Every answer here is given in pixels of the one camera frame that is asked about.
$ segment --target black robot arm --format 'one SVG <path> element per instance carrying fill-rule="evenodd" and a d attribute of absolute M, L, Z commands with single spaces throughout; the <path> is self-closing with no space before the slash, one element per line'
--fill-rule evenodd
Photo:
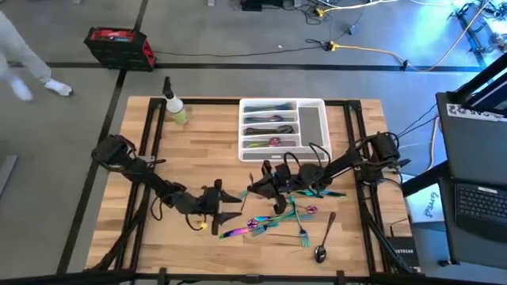
<path fill-rule="evenodd" d="M 369 157 L 361 153 L 364 147 L 372 150 Z M 379 183 L 383 178 L 382 169 L 386 167 L 397 169 L 410 162 L 410 160 L 398 161 L 399 158 L 396 135 L 390 132 L 377 133 L 357 141 L 341 157 L 325 167 L 302 164 L 297 174 L 291 174 L 286 162 L 275 166 L 276 171 L 272 172 L 269 161 L 264 161 L 262 178 L 250 185 L 247 190 L 269 199 L 276 198 L 275 212 L 280 214 L 287 205 L 283 193 L 310 189 L 318 194 L 326 189 L 335 177 L 350 169 L 358 171 L 360 182 Z"/>
<path fill-rule="evenodd" d="M 219 203 L 241 203 L 222 189 L 222 181 L 216 180 L 213 187 L 203 187 L 199 197 L 187 193 L 179 183 L 163 180 L 153 172 L 153 165 L 165 160 L 145 161 L 135 154 L 134 144 L 121 135 L 109 135 L 92 152 L 92 159 L 109 171 L 121 173 L 134 183 L 152 188 L 155 195 L 167 207 L 176 207 L 183 215 L 212 215 L 212 234 L 218 234 L 218 226 L 241 213 L 219 213 Z"/>

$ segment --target spray bottle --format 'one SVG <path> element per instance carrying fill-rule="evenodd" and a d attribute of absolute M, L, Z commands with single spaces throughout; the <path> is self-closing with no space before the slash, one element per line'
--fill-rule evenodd
<path fill-rule="evenodd" d="M 188 118 L 187 112 L 185 111 L 185 106 L 183 105 L 183 102 L 178 97 L 176 97 L 176 95 L 174 95 L 173 89 L 171 88 L 171 79 L 169 76 L 166 76 L 162 93 L 164 96 L 166 96 L 167 111 L 173 115 L 174 122 L 180 125 L 186 124 Z"/>

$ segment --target wooden table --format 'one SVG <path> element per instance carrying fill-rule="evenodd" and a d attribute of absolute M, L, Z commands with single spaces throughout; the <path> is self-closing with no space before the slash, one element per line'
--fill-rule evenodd
<path fill-rule="evenodd" d="M 120 133 L 137 146 L 149 100 L 149 97 L 131 97 L 121 127 Z M 380 101 L 362 100 L 361 104 L 367 134 L 385 131 Z M 238 160 L 238 106 L 194 104 L 186 108 L 190 121 L 184 127 L 176 125 L 170 116 L 166 117 L 158 159 L 166 159 L 167 163 L 158 165 L 156 173 L 185 185 L 196 196 L 202 193 L 200 188 L 203 185 L 212 186 L 213 181 L 220 178 L 226 191 L 240 196 L 250 184 L 249 173 L 253 174 L 254 180 L 261 178 L 261 164 Z M 349 147 L 343 108 L 326 108 L 333 157 L 338 158 Z M 86 267 L 95 265 L 120 235 L 130 186 L 131 183 L 120 174 L 110 175 Z M 220 240 L 211 235 L 209 228 L 199 232 L 191 230 L 183 215 L 175 209 L 163 207 L 161 222 L 150 215 L 147 219 L 138 271 L 155 273 L 165 267 L 173 274 L 333 276 L 337 270 L 343 270 L 346 276 L 368 276 L 353 173 L 334 179 L 330 189 L 347 196 L 344 199 L 296 198 L 300 205 L 315 205 L 319 209 L 314 220 L 303 222 L 311 237 L 310 248 L 300 246 L 295 222 L 282 222 L 279 227 L 257 237 L 243 235 Z M 396 184 L 382 183 L 379 201 L 385 229 L 392 222 L 406 218 L 402 193 Z M 243 215 L 226 222 L 220 227 L 220 233 L 244 227 L 254 216 L 272 215 L 273 203 L 273 200 L 250 194 Z M 241 204 L 223 204 L 222 210 L 239 211 L 240 207 Z M 337 218 L 326 242 L 328 258 L 323 264 L 317 264 L 313 250 L 322 242 L 331 211 L 337 213 Z M 408 222 L 397 223 L 395 233 L 410 236 Z M 377 271 L 381 271 L 379 247 L 373 235 L 372 239 Z"/>

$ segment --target concrete floor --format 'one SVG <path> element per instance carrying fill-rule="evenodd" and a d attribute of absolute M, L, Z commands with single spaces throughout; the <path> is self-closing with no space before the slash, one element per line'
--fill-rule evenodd
<path fill-rule="evenodd" d="M 348 0 L 346 5 L 360 3 Z M 32 49 L 47 62 L 96 62 L 82 43 L 91 26 L 131 28 L 139 11 L 136 0 L 8 0 L 0 8 L 17 26 Z M 266 10 L 243 13 L 237 3 L 150 0 L 142 31 L 153 49 L 184 53 L 242 54 L 301 48 L 307 38 L 328 40 L 331 22 L 305 25 L 297 11 Z M 356 21 L 360 10 L 334 13 L 333 37 Z M 409 1 L 368 7 L 360 31 L 344 35 L 339 43 L 382 48 L 410 59 L 415 65 L 433 65 L 450 47 L 461 28 L 447 19 L 449 10 L 418 6 Z M 441 64 L 476 67 L 468 42 L 462 40 Z M 397 65 L 389 55 L 362 51 L 301 51 L 281 55 L 217 59 L 160 55 L 160 63 L 290 63 Z M 0 154 L 18 154 L 20 160 L 0 197 L 0 279 L 52 274 L 56 270 L 76 205 L 90 165 L 90 151 L 97 143 L 117 71 L 104 69 L 54 69 L 54 77 L 73 86 L 75 95 L 61 98 L 46 92 L 28 72 L 16 68 L 36 99 L 19 101 L 0 85 Z M 177 94 L 203 97 L 321 97 L 379 98 L 390 131 L 399 132 L 434 104 L 434 94 L 454 90 L 472 73 L 414 73 L 379 71 L 305 70 L 182 70 L 159 69 L 153 73 L 128 72 L 112 122 L 118 132 L 129 96 L 159 95 L 162 79 L 173 79 Z M 431 126 L 403 138 L 403 146 L 430 140 Z M 402 150 L 413 162 L 404 171 L 418 174 L 429 163 L 428 145 Z M 445 159 L 441 137 L 436 141 L 436 161 Z M 100 207 L 106 173 L 100 171 L 93 186 L 71 271 L 84 265 Z M 472 264 L 438 268 L 447 256 L 443 234 L 414 229 L 423 271 L 429 276 L 500 282 L 507 272 Z"/>

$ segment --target yellow cable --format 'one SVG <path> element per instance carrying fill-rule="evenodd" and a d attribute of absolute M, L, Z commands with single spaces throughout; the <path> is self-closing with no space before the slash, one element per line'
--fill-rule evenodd
<path fill-rule="evenodd" d="M 450 53 L 451 51 L 456 47 L 456 45 L 459 43 L 459 41 L 463 38 L 463 36 L 465 36 L 465 33 L 467 33 L 468 29 L 472 26 L 472 23 L 474 23 L 475 19 L 477 19 L 477 17 L 479 16 L 479 14 L 484 10 L 484 8 L 486 7 L 486 5 L 490 2 L 490 0 L 486 1 L 484 3 L 484 5 L 481 7 L 481 9 L 479 9 L 477 11 L 477 13 L 475 14 L 475 16 L 471 19 L 470 23 L 468 24 L 468 26 L 463 30 L 463 32 L 461 33 L 461 35 L 458 37 L 458 39 L 454 42 L 454 44 L 447 50 L 447 52 L 445 52 L 445 54 L 440 58 L 438 59 L 438 61 L 433 65 L 431 66 L 430 68 L 428 69 L 418 69 L 416 68 L 415 66 L 413 66 L 412 64 L 408 63 L 407 65 L 409 67 L 412 67 L 413 69 L 415 69 L 416 71 L 421 71 L 421 72 L 424 72 L 424 71 L 431 71 L 432 69 L 434 69 L 436 66 L 438 66 L 439 63 L 442 62 L 442 60 L 444 60 Z M 399 55 L 396 55 L 394 52 L 392 51 L 384 51 L 384 50 L 381 50 L 381 49 L 377 49 L 377 48 L 369 48 L 369 47 L 357 47 L 357 46 L 348 46 L 348 45 L 340 45 L 340 44 L 334 44 L 336 46 L 336 48 L 348 48 L 348 49 L 357 49 L 357 50 L 361 50 L 361 51 L 374 51 L 374 52 L 381 52 L 381 53 L 385 53 L 385 54 L 388 54 L 388 55 L 392 55 L 394 56 L 400 63 L 404 63 L 405 62 L 405 59 L 403 59 L 401 56 Z"/>

